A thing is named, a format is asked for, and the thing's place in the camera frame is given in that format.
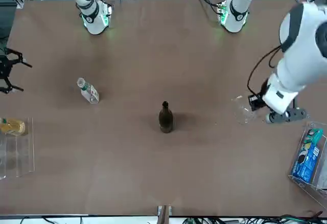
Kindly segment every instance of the floor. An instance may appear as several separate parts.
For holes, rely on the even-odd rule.
[[[55,224],[157,224],[158,218],[156,216],[120,216],[120,217],[83,217],[82,221],[80,217],[67,217],[67,218],[48,218],[47,220],[52,221]],[[169,218],[169,224],[184,224],[185,218],[171,217]],[[244,223],[243,218],[222,218],[223,221],[228,220],[238,220],[240,223]],[[202,223],[211,223],[206,218],[204,221],[201,219]],[[36,219],[24,219],[21,223],[21,219],[13,220],[0,220],[0,224],[46,224],[47,222],[42,218]],[[287,224],[298,224],[294,221],[289,221]]]

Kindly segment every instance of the bottle cap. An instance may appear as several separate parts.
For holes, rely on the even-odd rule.
[[[85,86],[85,80],[84,80],[84,78],[81,78],[81,77],[80,77],[80,78],[77,80],[77,86],[80,87],[80,88],[82,88],[82,87]]]
[[[162,106],[163,106],[163,108],[168,108],[168,102],[167,102],[167,101],[164,101],[164,102],[162,103]]]

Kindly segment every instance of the metal stand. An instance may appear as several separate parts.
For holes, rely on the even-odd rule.
[[[158,221],[157,224],[169,224],[169,216],[172,215],[171,206],[158,206]]]

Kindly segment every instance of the plastic water bottle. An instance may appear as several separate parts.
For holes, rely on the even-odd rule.
[[[81,94],[87,99],[91,104],[97,104],[99,102],[99,93],[93,87],[93,85],[89,84],[84,80],[84,78],[79,78],[77,80],[77,86],[81,89]]]

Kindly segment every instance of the brown glass bottle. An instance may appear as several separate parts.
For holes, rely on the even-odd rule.
[[[172,111],[168,108],[168,102],[162,103],[162,110],[159,113],[160,130],[163,133],[170,133],[174,128],[174,116]]]

